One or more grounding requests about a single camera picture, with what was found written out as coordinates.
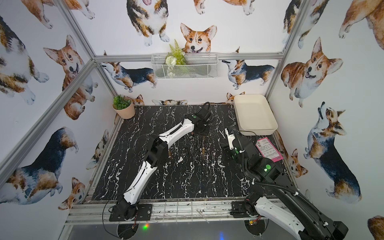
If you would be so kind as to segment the pink paper card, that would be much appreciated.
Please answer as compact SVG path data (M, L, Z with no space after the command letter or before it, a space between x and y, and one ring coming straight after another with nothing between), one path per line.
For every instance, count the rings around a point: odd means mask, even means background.
M282 154L267 137L257 140L256 147L264 158L268 158L274 163L284 159Z

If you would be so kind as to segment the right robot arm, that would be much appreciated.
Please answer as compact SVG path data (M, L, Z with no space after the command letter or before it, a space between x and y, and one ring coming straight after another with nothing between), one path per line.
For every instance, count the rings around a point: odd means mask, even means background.
M246 213L257 213L286 230L297 240L343 240L348 227L333 221L317 209L292 184L280 185L287 179L284 171L271 159L261 157L255 144L234 128L226 128L228 144L224 149L242 168L245 177L273 193L286 207L273 204L262 193L251 191L245 201Z

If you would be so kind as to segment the small potted green plant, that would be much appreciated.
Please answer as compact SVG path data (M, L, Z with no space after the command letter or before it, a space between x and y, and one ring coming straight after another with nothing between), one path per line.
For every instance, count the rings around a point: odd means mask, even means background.
M126 96L115 96L113 98L113 109L124 120L131 119L135 115L133 100Z

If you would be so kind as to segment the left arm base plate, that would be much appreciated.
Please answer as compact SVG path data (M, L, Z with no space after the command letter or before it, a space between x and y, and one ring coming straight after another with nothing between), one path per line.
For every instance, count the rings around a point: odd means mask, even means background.
M133 206L123 206L116 204L110 214L110 222L122 221L149 221L152 215L152 204L136 204Z

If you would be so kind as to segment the aluminium front rail frame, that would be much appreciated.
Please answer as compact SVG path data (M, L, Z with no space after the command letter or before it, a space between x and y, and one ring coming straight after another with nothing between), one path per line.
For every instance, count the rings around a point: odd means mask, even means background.
M209 199L207 201L144 201L140 204L152 204L152 215L149 221L110 222L114 203L84 204L74 206L65 222L69 225L111 225L111 224L154 224L154 223L186 223L236 221L254 218L234 218L230 215L231 202L244 199Z

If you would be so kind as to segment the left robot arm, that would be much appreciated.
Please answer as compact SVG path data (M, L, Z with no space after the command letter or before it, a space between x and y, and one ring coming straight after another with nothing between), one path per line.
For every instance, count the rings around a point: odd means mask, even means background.
M169 148L189 133L207 136L210 130L211 104L204 103L196 113L184 115L173 128L159 135L151 135L146 154L139 172L127 190L117 199L114 212L124 220L131 220L138 214L138 203L142 192L158 167L169 159Z

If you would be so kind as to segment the artificial fern with white flower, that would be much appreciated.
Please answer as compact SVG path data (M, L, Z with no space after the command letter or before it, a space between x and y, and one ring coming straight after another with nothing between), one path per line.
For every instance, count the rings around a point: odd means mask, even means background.
M188 73L186 67L187 61L185 58L185 52L180 48L178 42L175 40L174 45L170 45L171 52L168 53L165 59L165 65L167 66L167 76L170 78L181 77Z

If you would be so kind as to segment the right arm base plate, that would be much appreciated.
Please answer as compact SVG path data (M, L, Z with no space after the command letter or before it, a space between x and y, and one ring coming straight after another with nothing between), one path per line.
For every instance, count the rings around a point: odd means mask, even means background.
M230 215L234 218L258 218L264 217L257 212L256 205L250 201L233 201L231 202Z

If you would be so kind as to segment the cream plastic tray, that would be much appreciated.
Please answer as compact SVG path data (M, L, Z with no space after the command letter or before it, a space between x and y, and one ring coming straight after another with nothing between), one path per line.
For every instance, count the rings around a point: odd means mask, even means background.
M263 95L237 95L234 108L239 131L245 136L270 136L278 123Z

